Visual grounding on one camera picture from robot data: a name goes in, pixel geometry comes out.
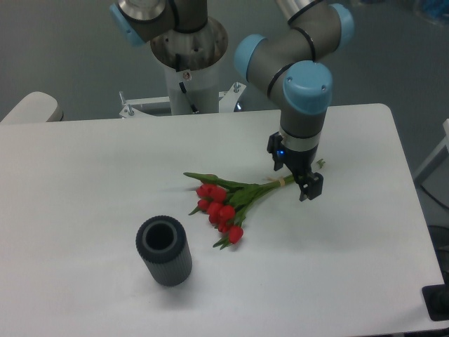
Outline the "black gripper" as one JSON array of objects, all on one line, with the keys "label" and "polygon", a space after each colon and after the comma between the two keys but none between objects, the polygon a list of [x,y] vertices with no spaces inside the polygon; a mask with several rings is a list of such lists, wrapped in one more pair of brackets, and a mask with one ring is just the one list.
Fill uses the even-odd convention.
[{"label": "black gripper", "polygon": [[311,164],[316,156],[318,146],[307,151],[295,151],[287,148],[282,142],[279,132],[270,135],[267,151],[272,155],[274,170],[278,171],[286,166],[295,181],[299,181],[300,201],[313,200],[320,196],[323,190],[323,176],[312,173]]}]

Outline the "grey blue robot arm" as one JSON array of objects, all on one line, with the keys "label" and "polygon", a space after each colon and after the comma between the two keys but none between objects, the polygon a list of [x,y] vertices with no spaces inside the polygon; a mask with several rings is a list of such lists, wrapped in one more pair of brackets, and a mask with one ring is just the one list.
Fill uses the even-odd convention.
[{"label": "grey blue robot arm", "polygon": [[[314,199],[323,176],[311,163],[333,95],[333,78],[319,60],[342,48],[354,34],[354,19],[342,5],[325,1],[279,1],[289,30],[278,39],[252,34],[234,53],[236,71],[281,111],[279,130],[267,150],[275,169],[286,167],[300,199]],[[217,64],[228,36],[208,14],[206,1],[116,1],[110,13],[127,41],[149,44],[166,72],[174,115],[219,110]]]}]

